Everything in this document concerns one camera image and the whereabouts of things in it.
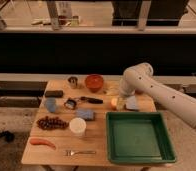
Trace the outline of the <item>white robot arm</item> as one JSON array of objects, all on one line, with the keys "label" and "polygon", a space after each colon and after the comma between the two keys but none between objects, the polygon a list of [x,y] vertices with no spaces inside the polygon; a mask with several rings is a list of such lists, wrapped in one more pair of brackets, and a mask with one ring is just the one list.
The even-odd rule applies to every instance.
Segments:
[{"label": "white robot arm", "polygon": [[119,84],[119,96],[129,97],[140,90],[196,130],[196,99],[163,85],[152,76],[153,68],[149,63],[126,68]]}]

